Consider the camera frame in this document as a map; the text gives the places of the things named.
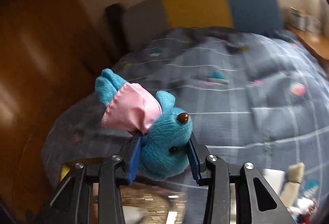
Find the red and beige sock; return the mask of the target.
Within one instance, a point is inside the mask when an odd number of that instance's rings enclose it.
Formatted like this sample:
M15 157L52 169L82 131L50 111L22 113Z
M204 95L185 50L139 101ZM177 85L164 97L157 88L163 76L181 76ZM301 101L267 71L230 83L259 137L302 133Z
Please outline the red and beige sock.
M302 162L288 167L285 184L280 199L291 214L295 223L311 223L316 212L315 193L319 188L318 181L311 180L303 185L305 165Z

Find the blue plush toy pink skirt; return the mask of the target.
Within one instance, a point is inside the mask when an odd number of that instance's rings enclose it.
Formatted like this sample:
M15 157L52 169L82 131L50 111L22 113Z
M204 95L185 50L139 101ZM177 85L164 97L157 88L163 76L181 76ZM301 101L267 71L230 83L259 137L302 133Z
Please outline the blue plush toy pink skirt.
M109 68L96 79L95 92L105 105L102 127L142 135L141 174L162 181L184 172L189 165L185 147L192 120L175 107L172 94L159 90L152 95Z

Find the gold tin box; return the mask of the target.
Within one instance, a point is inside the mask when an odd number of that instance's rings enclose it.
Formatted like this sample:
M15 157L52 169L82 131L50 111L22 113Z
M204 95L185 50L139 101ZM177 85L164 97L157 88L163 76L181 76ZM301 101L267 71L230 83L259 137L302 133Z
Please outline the gold tin box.
M85 166L101 164L104 158L88 158L62 164L60 180L77 162ZM88 205L89 223L99 223L99 183L91 183L91 205ZM187 194L158 186L133 182L121 186L120 195L125 223L183 223L186 215Z

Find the grey patterned bed quilt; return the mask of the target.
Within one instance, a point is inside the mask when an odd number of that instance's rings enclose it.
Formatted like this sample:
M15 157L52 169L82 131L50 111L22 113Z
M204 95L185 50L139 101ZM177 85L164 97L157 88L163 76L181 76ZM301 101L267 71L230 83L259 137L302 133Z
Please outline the grey patterned bed quilt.
M174 28L110 69L152 95L172 94L198 143L228 164L253 163L279 198L288 167L304 163L302 184L319 183L311 223L328 223L328 80L291 32ZM55 120L41 152L55 190L62 164L108 158L140 135L102 127L104 112L94 90ZM208 187L196 183L190 162L162 181L138 166L133 182L184 192L183 223L203 223Z

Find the wooden wardrobe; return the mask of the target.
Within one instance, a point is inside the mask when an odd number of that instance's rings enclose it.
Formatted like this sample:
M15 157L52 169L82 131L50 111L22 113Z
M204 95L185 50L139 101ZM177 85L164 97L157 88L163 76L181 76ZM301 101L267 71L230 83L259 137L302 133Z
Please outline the wooden wardrobe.
M1 200L20 222L51 194L40 151L109 64L78 0L1 0Z

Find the wooden desk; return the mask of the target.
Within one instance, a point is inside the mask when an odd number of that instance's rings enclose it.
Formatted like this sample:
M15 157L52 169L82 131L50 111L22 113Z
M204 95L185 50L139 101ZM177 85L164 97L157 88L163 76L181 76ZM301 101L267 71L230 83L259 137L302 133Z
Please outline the wooden desk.
M290 25L287 29L293 32L304 45L304 47L317 59L328 63L328 38L323 35L314 34L312 32L301 31Z

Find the grey yellow blue headboard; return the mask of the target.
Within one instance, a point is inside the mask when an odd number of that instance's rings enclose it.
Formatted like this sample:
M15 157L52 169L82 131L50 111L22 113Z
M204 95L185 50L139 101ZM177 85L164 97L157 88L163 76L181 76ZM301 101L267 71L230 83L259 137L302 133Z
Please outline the grey yellow blue headboard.
M227 27L260 35L283 29L278 0L144 0L123 13L122 24L132 51L171 28Z

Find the black rolled mat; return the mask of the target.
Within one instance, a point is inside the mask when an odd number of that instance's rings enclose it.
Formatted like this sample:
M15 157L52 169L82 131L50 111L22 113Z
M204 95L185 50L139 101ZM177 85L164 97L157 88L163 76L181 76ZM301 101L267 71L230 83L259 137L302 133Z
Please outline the black rolled mat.
M124 13L125 9L120 3L114 3L105 8L105 17L119 57L129 53L129 45L123 27Z

